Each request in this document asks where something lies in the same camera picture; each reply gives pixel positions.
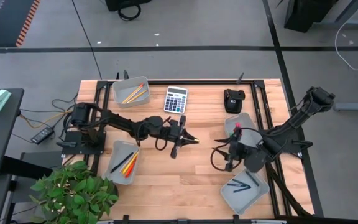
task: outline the gray plastic bin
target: gray plastic bin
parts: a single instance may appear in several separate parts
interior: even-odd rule
[[[227,136],[230,136],[233,133],[236,123],[240,123],[242,128],[257,129],[252,122],[251,117],[247,113],[241,113],[224,121],[224,132]],[[240,142],[248,146],[256,146],[261,139],[262,137],[259,133],[244,129],[242,130]]]
[[[124,141],[115,141],[113,145],[113,150],[110,158],[109,167],[107,168],[106,172],[104,173],[104,177],[107,177],[109,180],[112,180],[115,184],[131,184],[135,179],[135,174],[137,170],[137,166],[139,165],[139,157],[140,157],[140,151],[139,147],[137,145],[124,142]],[[126,164],[126,162],[118,167],[116,171],[114,171],[112,174],[110,173],[111,169],[118,165],[125,157],[127,157],[131,152],[134,154],[139,151],[139,155],[137,156],[135,166],[132,170],[131,175],[128,178],[125,178],[121,173],[121,168]]]
[[[233,133],[233,130],[236,127],[236,123],[240,123],[242,128],[256,129],[250,116],[247,113],[241,113],[225,120],[224,130],[227,136],[230,136],[230,134]],[[256,146],[261,139],[262,137],[259,133],[244,129],[242,130],[240,142],[248,146]],[[250,186],[249,189],[241,190],[239,192],[234,191],[243,189],[243,187],[235,187],[225,184],[221,188],[221,194],[225,199],[226,203],[238,215],[242,215],[245,210],[249,208],[253,203],[255,203],[262,195],[267,194],[269,192],[269,186],[266,184],[266,182],[261,179],[258,174],[251,173],[247,169],[244,169],[233,179],[248,184]],[[233,181],[233,179],[231,179],[228,184],[239,184]]]
[[[233,179],[249,185],[249,189],[241,190],[243,187],[229,186],[228,184],[239,184]],[[238,215],[244,214],[247,208],[251,207],[261,196],[269,192],[269,186],[266,182],[259,178],[257,174],[249,172],[247,169],[243,170],[235,177],[233,177],[227,184],[221,188],[221,194],[226,203]]]
[[[142,83],[143,88],[138,93],[136,93],[135,96],[144,90],[147,90],[147,92],[145,92],[142,96],[138,97],[136,100],[130,103],[122,103]],[[150,101],[150,90],[146,77],[135,77],[127,80],[114,82],[112,84],[112,90],[114,92],[114,101],[121,108],[142,105]]]

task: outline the white cable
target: white cable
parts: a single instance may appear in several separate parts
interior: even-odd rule
[[[337,39],[338,39],[338,35],[339,35],[341,29],[347,24],[347,22],[349,22],[350,19],[352,19],[353,16],[351,16],[345,23],[343,23],[341,28],[339,28],[338,32],[336,33],[336,36],[335,36],[335,50],[336,50],[336,53],[338,54],[338,56],[347,64],[347,66],[349,66],[349,68],[351,68],[354,71],[358,71],[358,68],[354,68],[352,65],[349,64],[349,62],[347,62],[346,59],[344,59],[344,57],[342,57],[342,55],[338,51],[338,46],[337,46],[337,43],[336,43]]]

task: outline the black bag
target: black bag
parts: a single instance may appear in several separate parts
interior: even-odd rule
[[[140,16],[142,9],[140,4],[149,3],[151,0],[106,0],[106,5],[109,11],[118,11],[118,16],[124,21],[131,21]],[[137,14],[135,16],[126,16],[121,12],[121,9],[135,6]]]

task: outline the concrete floor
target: concrete floor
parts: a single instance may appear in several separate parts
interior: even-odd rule
[[[301,34],[284,29],[287,2],[276,8],[279,1],[269,0],[269,4],[281,46],[334,45],[336,30],[312,28]],[[132,22],[121,21],[99,0],[75,2],[94,47],[273,46],[262,1],[153,0],[142,6],[141,16]],[[335,18],[348,2],[340,1],[327,18]],[[344,30],[338,45],[358,46],[358,30]],[[23,45],[88,46],[70,0],[42,1]],[[358,67],[358,52],[342,54]],[[335,52],[283,55],[297,101],[310,86],[321,86],[335,93],[337,102],[358,102],[358,72],[348,68]],[[98,52],[96,58],[103,78],[115,78],[124,69],[131,77],[148,78],[237,78],[241,72],[244,78],[282,77],[274,51]],[[25,109],[50,110],[54,98],[73,98],[80,80],[98,77],[89,52],[0,54],[0,88],[24,88]],[[26,114],[39,120],[51,116]],[[306,139],[314,142],[309,152],[324,216],[358,219],[358,113],[318,114],[303,128]],[[20,119],[14,127],[14,133],[27,139],[36,132]],[[36,146],[12,137],[7,155],[58,151],[55,141]],[[25,217],[15,219],[25,221]]]

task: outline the black pen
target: black pen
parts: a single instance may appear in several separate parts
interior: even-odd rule
[[[125,157],[124,160],[122,160],[118,165],[116,165],[114,168],[112,168],[111,171],[110,171],[110,174],[113,173],[114,171],[116,171],[116,169],[118,169],[118,167],[120,167],[123,163],[125,163],[125,161],[127,161],[131,157],[131,155],[133,155],[133,154],[134,153],[131,152],[127,157]]]

